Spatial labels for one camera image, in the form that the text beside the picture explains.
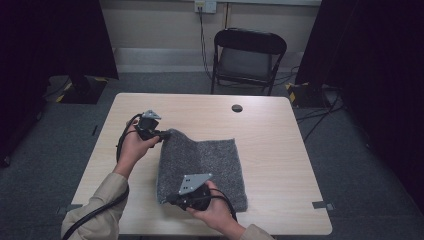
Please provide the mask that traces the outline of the person's left hand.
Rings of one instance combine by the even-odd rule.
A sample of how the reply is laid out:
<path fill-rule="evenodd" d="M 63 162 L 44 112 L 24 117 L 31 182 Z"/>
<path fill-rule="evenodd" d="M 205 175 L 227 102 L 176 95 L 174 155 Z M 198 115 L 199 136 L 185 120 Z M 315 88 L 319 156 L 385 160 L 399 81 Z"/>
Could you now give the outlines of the person's left hand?
<path fill-rule="evenodd" d="M 121 150 L 118 157 L 117 164 L 113 172 L 128 179 L 136 163 L 153 148 L 159 141 L 159 137 L 155 136 L 149 140 L 144 141 L 140 138 L 135 125 L 138 120 L 133 120 L 124 134 L 123 142 L 121 143 Z"/>

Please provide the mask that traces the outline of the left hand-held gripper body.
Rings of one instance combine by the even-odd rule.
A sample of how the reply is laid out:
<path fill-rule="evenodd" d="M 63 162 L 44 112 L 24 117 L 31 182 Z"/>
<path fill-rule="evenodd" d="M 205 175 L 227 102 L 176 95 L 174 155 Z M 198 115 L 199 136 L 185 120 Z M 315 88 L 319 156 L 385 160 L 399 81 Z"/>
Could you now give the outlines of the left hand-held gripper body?
<path fill-rule="evenodd" d="M 142 140 L 146 141 L 155 136 L 161 136 L 161 132 L 156 129 L 161 117 L 153 110 L 137 114 L 136 118 L 138 121 L 134 127 Z"/>

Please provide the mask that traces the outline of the grey towel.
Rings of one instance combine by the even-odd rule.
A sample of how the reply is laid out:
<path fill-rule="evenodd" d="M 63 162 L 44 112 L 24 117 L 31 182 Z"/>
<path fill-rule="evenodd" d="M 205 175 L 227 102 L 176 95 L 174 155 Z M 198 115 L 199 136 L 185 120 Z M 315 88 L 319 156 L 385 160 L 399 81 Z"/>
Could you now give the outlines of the grey towel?
<path fill-rule="evenodd" d="M 177 129 L 169 132 L 160 152 L 158 203 L 164 204 L 167 196 L 178 192 L 185 175 L 211 173 L 211 181 L 229 198 L 235 211 L 245 212 L 248 200 L 235 140 L 194 141 Z"/>

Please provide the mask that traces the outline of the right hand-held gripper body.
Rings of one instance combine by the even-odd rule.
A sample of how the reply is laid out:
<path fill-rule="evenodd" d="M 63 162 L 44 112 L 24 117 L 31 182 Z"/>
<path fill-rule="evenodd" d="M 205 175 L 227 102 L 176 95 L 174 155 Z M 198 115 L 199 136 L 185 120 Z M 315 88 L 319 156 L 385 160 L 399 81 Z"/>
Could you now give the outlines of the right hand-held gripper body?
<path fill-rule="evenodd" d="M 183 177 L 180 189 L 177 194 L 182 195 L 184 208 L 192 208 L 204 211 L 208 208 L 211 201 L 211 193 L 206 182 L 212 177 L 211 173 L 190 174 Z"/>

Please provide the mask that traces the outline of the white wall socket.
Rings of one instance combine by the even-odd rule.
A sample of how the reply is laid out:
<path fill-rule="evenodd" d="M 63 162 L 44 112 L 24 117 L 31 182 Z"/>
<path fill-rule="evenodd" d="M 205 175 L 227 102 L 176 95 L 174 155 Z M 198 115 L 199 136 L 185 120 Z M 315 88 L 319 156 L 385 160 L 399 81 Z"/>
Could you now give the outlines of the white wall socket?
<path fill-rule="evenodd" d="M 215 0 L 195 0 L 194 11 L 198 13 L 215 14 L 217 2 Z"/>

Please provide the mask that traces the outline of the dark curtain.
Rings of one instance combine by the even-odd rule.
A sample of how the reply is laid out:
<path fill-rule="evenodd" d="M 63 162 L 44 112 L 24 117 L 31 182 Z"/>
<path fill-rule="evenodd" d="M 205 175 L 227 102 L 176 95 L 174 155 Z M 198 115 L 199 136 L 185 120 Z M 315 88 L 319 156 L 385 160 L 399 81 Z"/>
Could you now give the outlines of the dark curtain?
<path fill-rule="evenodd" d="M 0 0 L 0 167 L 60 75 L 118 77 L 100 0 Z"/>
<path fill-rule="evenodd" d="M 424 0 L 322 0 L 296 81 L 342 89 L 424 214 Z"/>

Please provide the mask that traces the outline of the person's right hand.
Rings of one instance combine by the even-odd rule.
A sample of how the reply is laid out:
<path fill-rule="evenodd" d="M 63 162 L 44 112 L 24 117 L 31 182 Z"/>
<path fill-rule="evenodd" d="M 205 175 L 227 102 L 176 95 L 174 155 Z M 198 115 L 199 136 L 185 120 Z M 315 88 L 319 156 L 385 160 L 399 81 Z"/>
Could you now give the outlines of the person's right hand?
<path fill-rule="evenodd" d="M 198 211 L 193 208 L 187 208 L 186 211 L 194 218 L 203 221 L 208 227 L 220 232 L 229 240 L 239 240 L 246 228 L 233 219 L 227 203 L 220 199 L 221 193 L 217 186 L 210 180 L 206 185 L 214 195 L 208 208 L 204 211 Z"/>

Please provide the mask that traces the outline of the black stand base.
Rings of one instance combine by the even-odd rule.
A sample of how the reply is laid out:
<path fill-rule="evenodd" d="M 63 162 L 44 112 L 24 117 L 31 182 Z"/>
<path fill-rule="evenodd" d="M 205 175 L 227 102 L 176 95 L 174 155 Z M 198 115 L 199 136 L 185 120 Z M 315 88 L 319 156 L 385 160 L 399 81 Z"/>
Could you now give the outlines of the black stand base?
<path fill-rule="evenodd" d="M 102 77 L 84 76 L 80 82 L 70 82 L 57 97 L 57 103 L 96 104 L 108 80 Z"/>
<path fill-rule="evenodd" d="M 310 83 L 286 84 L 289 100 L 296 108 L 328 108 L 330 102 L 321 87 Z"/>

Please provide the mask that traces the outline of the black folding chair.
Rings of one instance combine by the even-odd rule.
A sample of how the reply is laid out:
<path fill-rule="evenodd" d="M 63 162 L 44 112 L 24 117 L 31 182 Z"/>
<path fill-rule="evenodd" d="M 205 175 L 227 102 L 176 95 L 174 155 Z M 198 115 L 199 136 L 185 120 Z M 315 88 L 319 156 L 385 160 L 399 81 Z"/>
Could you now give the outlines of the black folding chair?
<path fill-rule="evenodd" d="M 223 80 L 267 88 L 270 96 L 286 51 L 286 41 L 274 33 L 242 28 L 219 31 L 214 37 L 210 93 Z"/>

